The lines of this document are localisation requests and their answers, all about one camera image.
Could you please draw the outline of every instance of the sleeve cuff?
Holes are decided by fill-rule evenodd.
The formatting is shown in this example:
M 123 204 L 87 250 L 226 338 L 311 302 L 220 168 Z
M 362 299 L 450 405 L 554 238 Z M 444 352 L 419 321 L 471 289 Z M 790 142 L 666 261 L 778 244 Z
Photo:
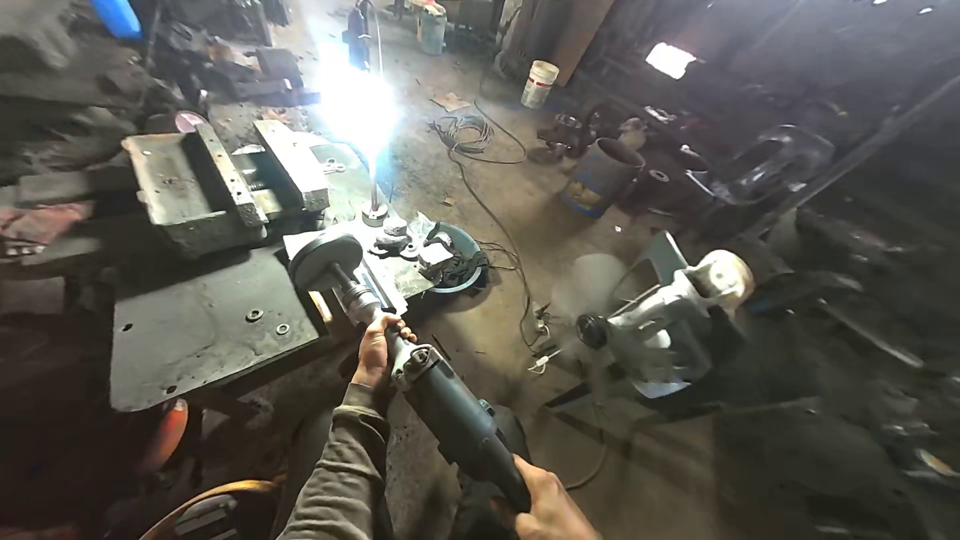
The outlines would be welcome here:
M 387 407 L 390 405 L 390 393 L 383 389 L 373 389 L 366 384 L 351 382 L 344 394 L 344 405 L 361 406 L 374 410 L 380 416 L 387 417 Z

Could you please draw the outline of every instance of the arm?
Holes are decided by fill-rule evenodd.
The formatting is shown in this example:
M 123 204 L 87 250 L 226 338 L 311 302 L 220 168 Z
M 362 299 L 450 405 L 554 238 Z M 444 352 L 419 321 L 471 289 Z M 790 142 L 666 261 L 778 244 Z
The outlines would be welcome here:
M 417 337 L 396 315 L 383 315 L 360 342 L 360 362 L 344 402 L 333 411 L 330 438 L 280 540 L 365 540 L 373 536 L 373 511 L 384 489 L 389 397 L 389 326 L 411 341 Z

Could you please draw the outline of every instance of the hand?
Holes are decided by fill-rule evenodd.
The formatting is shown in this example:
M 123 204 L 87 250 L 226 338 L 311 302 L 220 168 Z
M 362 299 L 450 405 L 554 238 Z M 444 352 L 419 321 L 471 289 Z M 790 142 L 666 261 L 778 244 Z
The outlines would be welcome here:
M 407 341 L 417 342 L 417 336 L 407 328 L 407 324 L 399 315 L 383 313 L 376 318 L 367 327 L 363 334 L 363 340 L 360 341 L 360 363 L 357 365 L 357 371 L 353 374 L 351 382 L 364 384 L 370 388 L 377 388 L 385 380 L 389 379 L 384 375 L 389 374 L 390 366 L 387 364 L 387 337 L 385 332 L 392 326 L 400 332 L 400 336 Z
M 514 463 L 530 490 L 529 514 L 517 514 L 520 540 L 598 540 L 600 535 L 570 499 L 557 475 L 534 467 L 519 455 Z

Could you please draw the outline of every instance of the blue container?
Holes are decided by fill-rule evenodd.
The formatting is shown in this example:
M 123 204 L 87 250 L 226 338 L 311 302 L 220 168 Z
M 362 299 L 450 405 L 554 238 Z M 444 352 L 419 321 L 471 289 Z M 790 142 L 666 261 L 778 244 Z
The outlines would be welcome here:
M 107 30 L 121 39 L 141 39 L 143 31 L 128 0 L 91 0 Z
M 440 232 L 447 233 L 450 235 L 450 241 L 453 242 L 453 247 L 462 253 L 465 258 L 471 258 L 474 255 L 480 253 L 480 246 L 477 245 L 476 240 L 472 236 L 467 234 L 466 231 L 457 227 L 456 225 L 450 225 L 449 223 L 441 222 Z M 460 292 L 462 290 L 468 289 L 473 286 L 477 280 L 480 279 L 480 274 L 483 274 L 483 268 L 477 267 L 476 272 L 473 272 L 473 275 L 470 276 L 468 280 L 455 287 L 448 287 L 446 289 L 440 287 L 433 287 L 430 289 L 433 292 L 439 292 L 441 294 L 450 294 L 454 292 Z
M 427 8 L 420 10 L 420 18 L 417 19 L 417 39 L 424 53 L 433 56 L 443 54 L 445 33 L 445 12 L 435 15 Z
M 600 217 L 644 165 L 643 156 L 619 140 L 598 138 L 580 158 L 561 199 L 582 214 Z

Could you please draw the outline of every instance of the metal pipe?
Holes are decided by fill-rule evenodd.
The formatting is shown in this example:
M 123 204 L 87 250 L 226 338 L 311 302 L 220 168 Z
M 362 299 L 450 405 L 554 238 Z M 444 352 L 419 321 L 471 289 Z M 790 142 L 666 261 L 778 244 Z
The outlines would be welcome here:
M 329 271 L 333 273 L 334 277 L 336 277 L 338 281 L 340 281 L 340 285 L 344 287 L 344 290 L 347 290 L 357 284 L 357 281 L 348 275 L 347 272 L 344 272 L 344 269 L 341 268 L 340 264 L 337 262 L 330 263 Z
M 872 156 L 877 150 L 886 146 L 897 138 L 907 128 L 913 126 L 917 121 L 923 118 L 926 110 L 934 103 L 940 101 L 960 86 L 960 75 L 955 75 L 950 80 L 943 83 L 942 86 L 930 92 L 923 100 L 913 106 L 912 109 L 888 121 L 884 126 L 876 131 L 867 140 L 859 146 L 850 150 L 846 156 L 836 161 L 828 168 L 822 176 L 810 181 L 805 188 L 791 194 L 784 199 L 777 207 L 754 223 L 743 233 L 746 237 L 758 237 L 777 223 L 777 220 L 788 211 L 803 205 L 831 184 L 840 180 L 859 166 L 863 161 Z

